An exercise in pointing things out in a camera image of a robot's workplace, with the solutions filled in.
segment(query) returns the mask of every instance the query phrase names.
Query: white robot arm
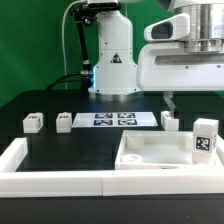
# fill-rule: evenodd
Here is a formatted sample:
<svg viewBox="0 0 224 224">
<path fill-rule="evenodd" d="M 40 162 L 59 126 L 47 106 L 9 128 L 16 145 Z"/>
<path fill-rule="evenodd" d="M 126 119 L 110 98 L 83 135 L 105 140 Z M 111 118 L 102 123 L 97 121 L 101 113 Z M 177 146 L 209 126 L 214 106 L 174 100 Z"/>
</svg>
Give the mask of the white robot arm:
<svg viewBox="0 0 224 224">
<path fill-rule="evenodd" d="M 138 86 L 144 91 L 224 90 L 224 0 L 169 3 L 174 17 L 145 29 L 151 43 L 139 56 Z"/>
</svg>

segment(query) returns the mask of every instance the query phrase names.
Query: black square marker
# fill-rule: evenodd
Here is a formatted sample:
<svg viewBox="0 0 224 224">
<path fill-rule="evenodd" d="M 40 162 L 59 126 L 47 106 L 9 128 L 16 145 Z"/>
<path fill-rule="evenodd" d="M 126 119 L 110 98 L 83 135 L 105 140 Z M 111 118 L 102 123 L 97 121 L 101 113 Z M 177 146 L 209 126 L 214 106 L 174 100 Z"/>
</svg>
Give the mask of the black square marker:
<svg viewBox="0 0 224 224">
<path fill-rule="evenodd" d="M 118 116 L 118 118 L 124 118 L 124 119 L 136 118 L 135 113 L 118 113 L 117 116 Z"/>
<path fill-rule="evenodd" d="M 94 126 L 112 126 L 113 120 L 94 120 Z"/>
<path fill-rule="evenodd" d="M 95 114 L 95 119 L 108 119 L 108 118 L 113 118 L 113 114 L 111 113 L 99 113 Z"/>
<path fill-rule="evenodd" d="M 131 125 L 138 125 L 137 121 L 135 119 L 126 119 L 126 120 L 118 120 L 118 125 L 125 125 L 125 126 L 131 126 Z"/>
</svg>

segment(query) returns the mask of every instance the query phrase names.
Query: white sticker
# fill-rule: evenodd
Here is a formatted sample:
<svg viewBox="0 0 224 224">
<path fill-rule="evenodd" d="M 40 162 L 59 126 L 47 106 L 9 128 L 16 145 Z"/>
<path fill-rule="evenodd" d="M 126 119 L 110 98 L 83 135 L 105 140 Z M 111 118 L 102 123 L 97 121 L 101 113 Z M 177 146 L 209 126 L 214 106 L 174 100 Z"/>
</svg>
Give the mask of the white sticker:
<svg viewBox="0 0 224 224">
<path fill-rule="evenodd" d="M 83 127 L 154 127 L 158 126 L 152 112 L 77 113 L 73 128 Z"/>
</svg>

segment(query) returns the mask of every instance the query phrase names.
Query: white box with marker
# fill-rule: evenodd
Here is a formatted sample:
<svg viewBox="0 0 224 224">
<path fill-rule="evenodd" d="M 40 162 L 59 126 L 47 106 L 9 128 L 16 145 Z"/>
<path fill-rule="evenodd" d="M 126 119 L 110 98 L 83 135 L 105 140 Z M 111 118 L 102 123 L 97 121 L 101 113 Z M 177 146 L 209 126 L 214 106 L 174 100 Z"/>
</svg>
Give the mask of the white box with marker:
<svg viewBox="0 0 224 224">
<path fill-rule="evenodd" d="M 23 120 L 24 133 L 38 133 L 43 127 L 43 114 L 42 113 L 30 113 Z"/>
</svg>

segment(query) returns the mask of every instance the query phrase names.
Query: small white block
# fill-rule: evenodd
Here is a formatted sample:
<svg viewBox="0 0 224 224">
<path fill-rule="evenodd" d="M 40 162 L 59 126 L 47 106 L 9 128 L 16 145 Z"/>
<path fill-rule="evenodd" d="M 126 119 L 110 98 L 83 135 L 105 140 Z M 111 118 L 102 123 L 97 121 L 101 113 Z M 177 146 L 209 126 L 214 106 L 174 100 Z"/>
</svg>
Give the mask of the small white block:
<svg viewBox="0 0 224 224">
<path fill-rule="evenodd" d="M 193 151 L 192 152 L 192 162 L 193 164 L 206 164 L 215 165 L 216 164 L 216 153 L 204 153 Z"/>
<path fill-rule="evenodd" d="M 144 136 L 138 132 L 127 134 L 127 148 L 132 150 L 144 148 Z"/>
<path fill-rule="evenodd" d="M 72 114 L 59 113 L 56 120 L 57 133 L 70 133 L 72 128 Z"/>
<path fill-rule="evenodd" d="M 194 151 L 212 153 L 216 151 L 218 120 L 199 118 L 194 123 Z"/>
<path fill-rule="evenodd" d="M 142 163 L 142 157 L 137 154 L 126 154 L 121 158 L 122 163 Z"/>
<path fill-rule="evenodd" d="M 194 135 L 214 137 L 218 134 L 219 121 L 212 119 L 199 118 L 194 122 Z"/>
<path fill-rule="evenodd" d="M 43 127 L 42 113 L 30 113 L 23 120 L 24 133 L 38 133 L 42 127 Z"/>
<path fill-rule="evenodd" d="M 161 112 L 161 124 L 165 131 L 179 131 L 179 119 L 171 117 L 169 111 Z"/>
<path fill-rule="evenodd" d="M 193 134 L 189 134 L 185 137 L 185 149 L 193 151 L 193 149 L 194 149 Z"/>
</svg>

